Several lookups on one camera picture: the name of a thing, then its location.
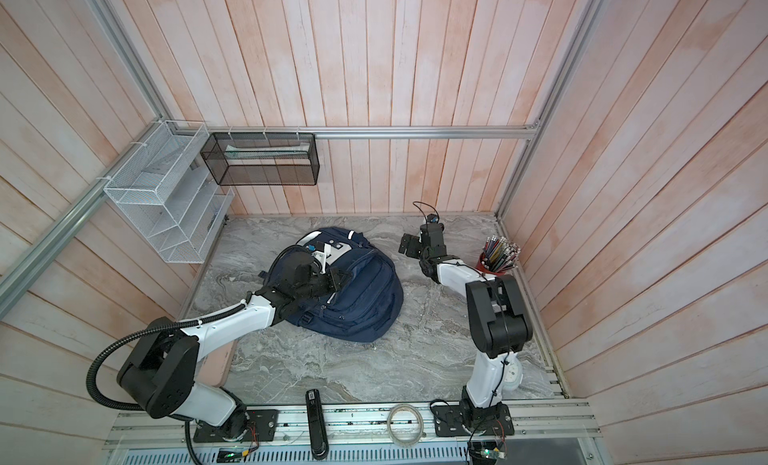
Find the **navy blue student backpack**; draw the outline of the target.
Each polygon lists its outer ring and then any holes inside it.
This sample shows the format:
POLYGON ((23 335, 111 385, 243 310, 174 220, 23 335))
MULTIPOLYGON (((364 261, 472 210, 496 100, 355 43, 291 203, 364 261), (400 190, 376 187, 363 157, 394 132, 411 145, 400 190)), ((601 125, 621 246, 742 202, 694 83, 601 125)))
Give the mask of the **navy blue student backpack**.
POLYGON ((305 247, 312 254, 324 243, 338 250, 334 266, 352 274, 352 280, 330 296, 302 303, 284 319, 336 339, 371 343, 382 337, 401 311, 404 295, 393 261, 363 234, 340 227, 323 227, 289 247, 305 247))

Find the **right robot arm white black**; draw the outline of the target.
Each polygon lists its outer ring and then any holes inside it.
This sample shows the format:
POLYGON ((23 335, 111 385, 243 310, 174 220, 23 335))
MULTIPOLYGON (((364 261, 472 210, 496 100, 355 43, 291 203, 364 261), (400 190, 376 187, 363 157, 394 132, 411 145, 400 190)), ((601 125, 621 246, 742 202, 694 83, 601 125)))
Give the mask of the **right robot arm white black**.
POLYGON ((533 337, 533 326, 516 279, 485 274, 447 253, 444 224, 429 214, 418 235, 405 234, 399 252, 419 261, 422 273, 466 299, 470 335, 477 349, 472 375, 459 403, 434 413, 446 425, 472 432, 506 423, 505 374, 519 363, 517 353, 533 337))

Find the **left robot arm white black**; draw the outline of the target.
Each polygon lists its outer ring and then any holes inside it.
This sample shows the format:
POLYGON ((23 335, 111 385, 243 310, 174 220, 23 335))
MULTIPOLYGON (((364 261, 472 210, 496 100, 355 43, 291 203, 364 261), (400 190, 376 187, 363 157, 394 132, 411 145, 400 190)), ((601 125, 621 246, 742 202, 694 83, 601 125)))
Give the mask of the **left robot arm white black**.
POLYGON ((97 403, 116 410, 144 411, 153 418, 198 421, 217 428, 228 441, 248 427, 246 406, 221 387, 196 380, 198 363, 212 352, 251 332, 267 329, 298 313, 303 302, 341 290, 346 281, 334 263, 347 245, 293 245, 286 249, 282 273, 237 304, 218 313, 173 322, 162 318, 146 329, 109 345, 93 360, 86 390, 97 403), (121 402, 98 388, 105 360, 123 346, 136 346, 118 373, 118 384, 131 396, 121 402))

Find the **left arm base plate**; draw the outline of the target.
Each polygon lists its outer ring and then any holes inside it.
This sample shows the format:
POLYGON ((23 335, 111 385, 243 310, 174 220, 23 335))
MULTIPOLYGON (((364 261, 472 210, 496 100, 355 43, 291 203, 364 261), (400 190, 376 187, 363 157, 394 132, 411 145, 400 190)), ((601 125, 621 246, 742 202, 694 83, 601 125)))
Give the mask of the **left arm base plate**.
POLYGON ((241 417, 229 419, 221 427, 199 422, 193 435, 195 443, 264 443, 274 440, 279 411, 248 409, 241 417))

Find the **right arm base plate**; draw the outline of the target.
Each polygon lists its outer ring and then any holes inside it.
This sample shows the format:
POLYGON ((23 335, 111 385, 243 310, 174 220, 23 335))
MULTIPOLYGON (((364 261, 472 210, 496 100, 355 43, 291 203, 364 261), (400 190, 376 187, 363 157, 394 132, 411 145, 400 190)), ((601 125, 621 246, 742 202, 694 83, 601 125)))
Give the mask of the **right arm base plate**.
POLYGON ((451 405, 436 401, 429 405, 434 419, 435 433, 439 437, 496 436, 515 434, 509 408, 498 403, 489 408, 475 408, 469 402, 451 405))

